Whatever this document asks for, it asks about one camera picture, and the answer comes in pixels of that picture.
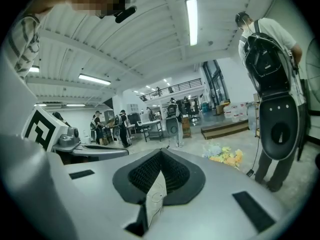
t-shirt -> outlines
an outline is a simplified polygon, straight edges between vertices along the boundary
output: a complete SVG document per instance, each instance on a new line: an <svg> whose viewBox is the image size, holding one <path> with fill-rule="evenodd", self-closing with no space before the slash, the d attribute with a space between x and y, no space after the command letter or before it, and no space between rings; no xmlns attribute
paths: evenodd
<svg viewBox="0 0 320 240"><path fill-rule="evenodd" d="M39 53L39 28L45 15L28 14L17 20L6 36L1 52L8 64L25 79Z"/></svg>
<svg viewBox="0 0 320 240"><path fill-rule="evenodd" d="M127 116L125 114L122 114L121 115L121 121L122 121L122 124L120 125L120 127L122 129L125 129L126 128L126 125L125 125L125 121L127 120Z"/></svg>
<svg viewBox="0 0 320 240"><path fill-rule="evenodd" d="M98 116L96 116L96 117L94 118L94 122L95 122L95 124L96 124L96 128L97 128L98 130L102 130L102 126L101 126L101 125L98 125L98 123L100 123L100 118L99 118Z"/></svg>
<svg viewBox="0 0 320 240"><path fill-rule="evenodd" d="M271 18L261 18L258 20L259 30L261 33L265 33L272 37L280 47L289 52L295 45L296 41L294 38L274 19ZM248 38L253 33L255 33L254 22L252 22L249 26L249 29L243 31L242 36ZM238 51L241 58L241 61L244 62L246 53L244 51L245 43L243 41L239 41ZM293 97L297 106L306 102L303 94L302 87L299 78L294 78L291 76L291 91L290 94Z"/></svg>

backpack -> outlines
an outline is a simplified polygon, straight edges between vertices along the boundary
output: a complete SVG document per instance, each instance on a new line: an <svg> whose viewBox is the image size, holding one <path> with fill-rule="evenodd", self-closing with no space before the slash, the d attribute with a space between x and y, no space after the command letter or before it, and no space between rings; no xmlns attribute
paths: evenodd
<svg viewBox="0 0 320 240"><path fill-rule="evenodd" d="M96 122L95 122L95 119L93 118L93 119L91 120L91 123L90 123L90 130L91 130L91 132L92 132L92 131L94 131L95 129L97 129L97 124L96 124Z"/></svg>
<svg viewBox="0 0 320 240"><path fill-rule="evenodd" d="M114 126L121 126L122 125L122 119L121 119L121 115L116 115L114 117Z"/></svg>
<svg viewBox="0 0 320 240"><path fill-rule="evenodd" d="M254 31L244 42L244 63L249 77L260 97L274 93L286 93L291 89L291 74L294 69L288 52L271 36L261 33L258 20L254 21Z"/></svg>

black rectangle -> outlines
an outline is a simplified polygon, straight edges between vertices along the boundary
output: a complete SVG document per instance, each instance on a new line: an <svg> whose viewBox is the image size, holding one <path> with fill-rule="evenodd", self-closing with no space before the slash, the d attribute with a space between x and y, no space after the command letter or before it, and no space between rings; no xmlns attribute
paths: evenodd
<svg viewBox="0 0 320 240"><path fill-rule="evenodd" d="M232 195L259 233L275 224L275 221L248 192L243 191Z"/></svg>
<svg viewBox="0 0 320 240"><path fill-rule="evenodd" d="M95 173L92 170L83 170L83 171L69 173L69 176L72 180L75 180L75 179L89 176L91 174L95 174Z"/></svg>

fluorescent light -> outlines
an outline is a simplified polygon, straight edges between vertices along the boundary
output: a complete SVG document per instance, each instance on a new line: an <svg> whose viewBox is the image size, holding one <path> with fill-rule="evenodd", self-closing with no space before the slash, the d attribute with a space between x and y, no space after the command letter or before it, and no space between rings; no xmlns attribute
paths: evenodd
<svg viewBox="0 0 320 240"><path fill-rule="evenodd" d="M197 0L187 0L186 8L188 11L190 45L195 46L198 42L198 3Z"/></svg>
<svg viewBox="0 0 320 240"><path fill-rule="evenodd" d="M86 74L80 74L79 75L79 79L96 82L96 83L103 84L103 85L106 85L106 86L111 84L110 81L106 81L106 80L102 80L102 79L99 79L99 78L95 78L95 77L92 77L92 76L89 76L89 75L86 75Z"/></svg>
<svg viewBox="0 0 320 240"><path fill-rule="evenodd" d="M67 107L84 107L85 104L67 104Z"/></svg>
<svg viewBox="0 0 320 240"><path fill-rule="evenodd" d="M39 67L38 66L30 67L29 72L39 73Z"/></svg>

railing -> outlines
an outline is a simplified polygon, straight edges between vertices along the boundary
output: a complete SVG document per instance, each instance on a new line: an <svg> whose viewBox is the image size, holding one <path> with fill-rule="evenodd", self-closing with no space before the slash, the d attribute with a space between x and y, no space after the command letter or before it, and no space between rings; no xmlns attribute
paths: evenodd
<svg viewBox="0 0 320 240"><path fill-rule="evenodd" d="M194 79L188 82L179 83L176 85L168 86L140 96L140 99L145 101L152 100L161 96L168 96L178 91L185 91L194 87L202 86L201 78Z"/></svg>

